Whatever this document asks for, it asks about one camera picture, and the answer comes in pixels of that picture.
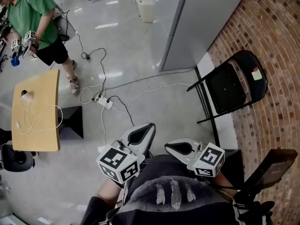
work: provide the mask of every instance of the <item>black office chair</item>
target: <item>black office chair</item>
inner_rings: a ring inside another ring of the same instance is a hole
[[[237,62],[246,78],[251,96],[249,102],[246,102],[245,91],[234,67],[228,63],[231,60]],[[187,91],[190,91],[204,81],[218,115],[211,117],[206,112],[207,119],[198,121],[198,124],[256,103],[265,96],[268,88],[267,77],[258,58],[247,50],[241,50],[234,54],[220,66],[190,86]]]
[[[24,172],[34,166],[34,159],[31,152],[15,151],[12,145],[1,146],[1,157],[3,168],[10,172]]]

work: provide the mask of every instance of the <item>chair backrest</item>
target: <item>chair backrest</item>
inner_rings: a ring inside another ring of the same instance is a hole
[[[227,61],[235,60],[247,80],[251,102],[261,100],[267,92],[268,80],[258,58],[250,51],[241,50]]]
[[[22,151],[24,153],[24,161],[18,163],[15,160],[15,151],[12,145],[4,144],[1,147],[3,167],[10,172],[24,172],[29,170],[33,165],[33,156],[31,152]]]

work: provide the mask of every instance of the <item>feather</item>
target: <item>feather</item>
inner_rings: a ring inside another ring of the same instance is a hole
[[[165,203],[165,191],[163,186],[157,184],[157,198],[156,198],[156,204]]]
[[[193,190],[191,188],[191,186],[189,184],[185,184],[186,185],[186,190],[187,190],[187,200],[189,202],[195,201],[196,200],[196,196],[193,193]]]
[[[181,205],[181,193],[180,193],[179,184],[177,181],[174,180],[171,181],[170,184],[172,189],[171,205],[173,208],[178,210]]]

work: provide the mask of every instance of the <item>yellow sticky note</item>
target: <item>yellow sticky note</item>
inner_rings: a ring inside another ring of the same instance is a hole
[[[259,69],[257,67],[254,69],[254,72],[252,72],[252,76],[255,81],[263,78],[261,72],[259,71]]]

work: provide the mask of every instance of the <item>black shorts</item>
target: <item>black shorts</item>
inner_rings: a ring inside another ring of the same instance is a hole
[[[62,43],[61,38],[58,36],[54,43],[52,43],[50,46],[38,50],[37,56],[45,64],[51,66],[53,61],[55,61],[57,64],[61,64],[67,61],[68,51]]]

